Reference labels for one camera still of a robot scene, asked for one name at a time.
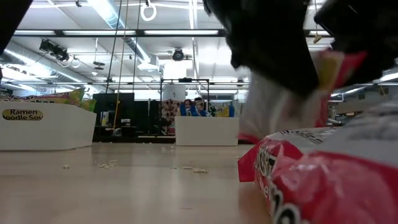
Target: red and white package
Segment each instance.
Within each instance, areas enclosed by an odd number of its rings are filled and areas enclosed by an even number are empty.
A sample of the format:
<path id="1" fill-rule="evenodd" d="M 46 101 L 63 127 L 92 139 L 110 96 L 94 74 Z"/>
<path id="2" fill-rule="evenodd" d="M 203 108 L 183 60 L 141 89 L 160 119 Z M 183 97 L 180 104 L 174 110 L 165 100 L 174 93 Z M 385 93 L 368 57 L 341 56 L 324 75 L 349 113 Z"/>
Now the red and white package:
<path id="1" fill-rule="evenodd" d="M 269 179 L 271 168 L 279 154 L 293 160 L 314 151 L 338 128 L 310 128 L 281 131 L 265 137 L 238 161 L 239 181 L 255 181 L 261 188 L 269 206 Z"/>
<path id="2" fill-rule="evenodd" d="M 366 56 L 366 52 L 312 52 L 319 86 L 306 99 L 253 73 L 245 107 L 239 119 L 239 138 L 257 143 L 278 131 L 325 126 L 330 94 L 335 88 L 344 85 Z"/>
<path id="3" fill-rule="evenodd" d="M 398 223 L 398 101 L 365 111 L 315 151 L 300 142 L 256 145 L 254 180 L 273 223 Z M 247 181 L 254 151 L 238 161 Z"/>

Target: hanging ring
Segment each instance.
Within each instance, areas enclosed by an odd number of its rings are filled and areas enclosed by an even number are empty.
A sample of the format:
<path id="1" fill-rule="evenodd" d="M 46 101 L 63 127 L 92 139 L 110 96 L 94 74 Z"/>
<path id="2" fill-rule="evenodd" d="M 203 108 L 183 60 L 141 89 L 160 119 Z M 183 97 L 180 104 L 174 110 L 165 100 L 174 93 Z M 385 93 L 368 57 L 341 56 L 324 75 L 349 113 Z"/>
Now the hanging ring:
<path id="1" fill-rule="evenodd" d="M 147 9 L 147 8 L 152 8 L 153 11 L 154 11 L 153 14 L 152 14 L 150 17 L 146 17 L 145 14 L 144 14 L 145 9 Z M 143 6 L 141 7 L 141 17 L 142 17 L 142 19 L 143 19 L 144 21 L 149 22 L 149 21 L 155 19 L 156 14 L 157 14 L 157 11 L 156 11 L 156 7 L 155 7 L 155 6 L 146 6 L 146 5 L 143 5 Z"/>

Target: food crumb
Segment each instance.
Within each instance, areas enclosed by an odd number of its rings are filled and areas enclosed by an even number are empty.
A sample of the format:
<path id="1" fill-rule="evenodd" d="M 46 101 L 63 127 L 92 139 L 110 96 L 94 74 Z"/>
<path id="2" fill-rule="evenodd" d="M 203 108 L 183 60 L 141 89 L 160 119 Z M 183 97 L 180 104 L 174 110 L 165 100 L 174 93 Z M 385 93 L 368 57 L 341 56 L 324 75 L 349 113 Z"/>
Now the food crumb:
<path id="1" fill-rule="evenodd" d="M 205 169 L 194 169 L 193 172 L 197 173 L 197 174 L 207 174 L 208 170 L 205 170 Z"/>

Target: wooden floor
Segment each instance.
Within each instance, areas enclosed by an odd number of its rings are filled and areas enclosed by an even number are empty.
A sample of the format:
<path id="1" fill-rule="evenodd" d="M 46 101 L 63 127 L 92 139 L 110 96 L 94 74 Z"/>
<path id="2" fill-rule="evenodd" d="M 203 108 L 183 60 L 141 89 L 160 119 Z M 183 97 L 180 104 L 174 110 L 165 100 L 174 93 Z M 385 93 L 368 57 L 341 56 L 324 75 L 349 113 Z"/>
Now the wooden floor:
<path id="1" fill-rule="evenodd" d="M 259 189 L 238 182 L 236 157 L 248 149 L 99 143 L 0 152 L 0 223 L 266 224 Z M 113 168 L 98 166 L 110 161 Z"/>

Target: white display bin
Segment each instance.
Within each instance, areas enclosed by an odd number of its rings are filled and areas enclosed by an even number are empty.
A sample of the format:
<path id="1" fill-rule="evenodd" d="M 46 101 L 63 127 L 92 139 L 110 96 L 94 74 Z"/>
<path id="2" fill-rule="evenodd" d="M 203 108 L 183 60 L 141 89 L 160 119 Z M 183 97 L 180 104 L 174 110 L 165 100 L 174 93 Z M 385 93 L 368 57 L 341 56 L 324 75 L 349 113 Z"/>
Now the white display bin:
<path id="1" fill-rule="evenodd" d="M 66 150 L 93 141 L 96 114 L 74 105 L 0 102 L 0 114 L 0 151 Z"/>
<path id="2" fill-rule="evenodd" d="M 175 117 L 178 146 L 237 146 L 239 118 Z"/>

